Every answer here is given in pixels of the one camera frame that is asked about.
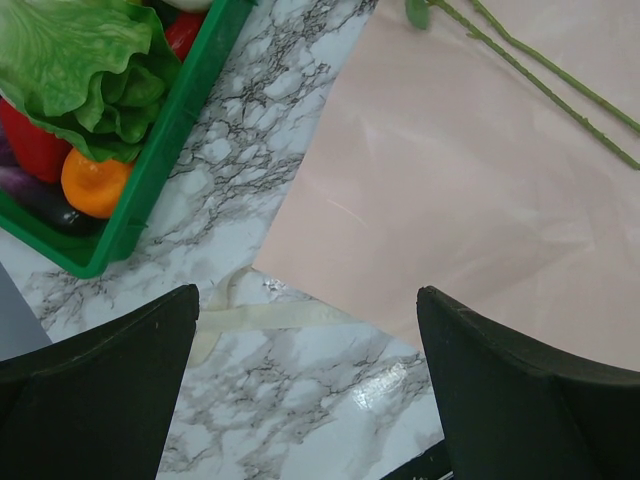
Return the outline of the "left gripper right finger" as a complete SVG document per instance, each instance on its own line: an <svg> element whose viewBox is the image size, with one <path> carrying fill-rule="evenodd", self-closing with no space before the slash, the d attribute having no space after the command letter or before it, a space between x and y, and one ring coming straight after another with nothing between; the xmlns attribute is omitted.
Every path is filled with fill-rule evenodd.
<svg viewBox="0 0 640 480"><path fill-rule="evenodd" d="M639 374L551 347L434 287L417 317L457 479L636 479Z"/></svg>

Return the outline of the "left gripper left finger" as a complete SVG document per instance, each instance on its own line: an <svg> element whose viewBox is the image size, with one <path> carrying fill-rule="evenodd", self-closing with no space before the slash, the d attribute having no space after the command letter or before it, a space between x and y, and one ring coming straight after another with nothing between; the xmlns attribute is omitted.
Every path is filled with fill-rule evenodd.
<svg viewBox="0 0 640 480"><path fill-rule="evenodd" d="M183 285L2 361L2 478L155 478L198 316Z"/></svg>

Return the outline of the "beige ribbon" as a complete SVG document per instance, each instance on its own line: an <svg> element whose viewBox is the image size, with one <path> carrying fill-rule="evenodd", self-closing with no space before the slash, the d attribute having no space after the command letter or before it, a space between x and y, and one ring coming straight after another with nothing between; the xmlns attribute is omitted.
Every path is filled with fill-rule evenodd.
<svg viewBox="0 0 640 480"><path fill-rule="evenodd" d="M359 323L353 316L316 299L234 306L235 290L250 273L256 273L251 265L228 273L214 287L211 301L200 308L188 368L201 365L225 333Z"/></svg>

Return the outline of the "pink wrapping paper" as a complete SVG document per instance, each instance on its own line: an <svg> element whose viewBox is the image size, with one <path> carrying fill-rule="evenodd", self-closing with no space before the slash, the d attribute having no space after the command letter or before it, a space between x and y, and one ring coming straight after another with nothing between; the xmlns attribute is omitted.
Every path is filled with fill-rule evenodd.
<svg viewBox="0 0 640 480"><path fill-rule="evenodd" d="M441 10L381 1L254 263L419 347L431 285L639 366L639 174Z"/></svg>

